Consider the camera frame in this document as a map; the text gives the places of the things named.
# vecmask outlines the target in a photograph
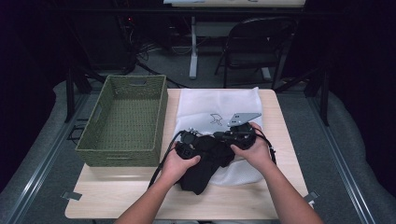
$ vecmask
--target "chair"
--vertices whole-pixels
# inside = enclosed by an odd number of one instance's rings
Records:
[[[296,21],[287,17],[253,18],[235,25],[227,37],[215,75],[224,66],[223,88],[227,88],[228,69],[274,67],[272,89],[276,84],[284,43],[296,28]]]

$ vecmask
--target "desk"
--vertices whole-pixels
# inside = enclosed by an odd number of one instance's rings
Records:
[[[207,0],[203,3],[174,3],[172,7],[296,7],[302,8],[305,0]],[[191,18],[191,63],[190,63],[190,79],[197,78],[198,54],[196,45],[196,26],[195,17]],[[232,26],[226,28],[228,31],[224,35],[227,36]]]
[[[162,156],[176,126],[180,90],[168,90]],[[276,95],[259,90],[265,135],[276,150],[276,161],[297,191],[305,196],[306,185]],[[117,218],[147,189],[155,167],[82,168],[74,192],[79,201],[70,200],[65,215],[69,218]],[[182,191],[175,185],[166,195],[156,219],[277,219],[265,181],[234,187],[208,185],[200,195]]]

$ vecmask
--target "dark background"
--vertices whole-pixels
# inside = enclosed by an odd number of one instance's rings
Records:
[[[131,2],[135,3],[134,7],[163,7],[159,1]],[[76,3],[85,7],[92,4],[114,7],[114,1],[105,0],[58,4],[73,6]],[[3,1],[0,5],[0,189],[18,169],[49,117],[55,102],[52,88],[65,80],[72,62],[94,69],[125,69],[134,57],[117,26],[120,22],[117,18],[96,16],[93,20],[81,15],[65,21],[62,17],[50,17],[43,10],[47,6],[53,7],[53,2]],[[300,21],[283,77],[300,76],[318,66],[327,50],[334,52],[331,91],[344,102],[356,121],[366,146],[366,160],[378,181],[396,196],[393,117],[396,112],[396,5],[386,0],[308,0],[305,6],[306,11],[343,11],[345,8],[349,8],[348,20]],[[169,47],[170,33],[166,27],[175,20],[163,16],[136,19],[139,28],[148,34],[157,34],[152,32],[153,27],[157,31],[162,29],[161,35],[153,39]],[[85,29],[100,34],[111,32],[98,38],[98,35],[85,35]],[[109,48],[109,43],[116,47]]]

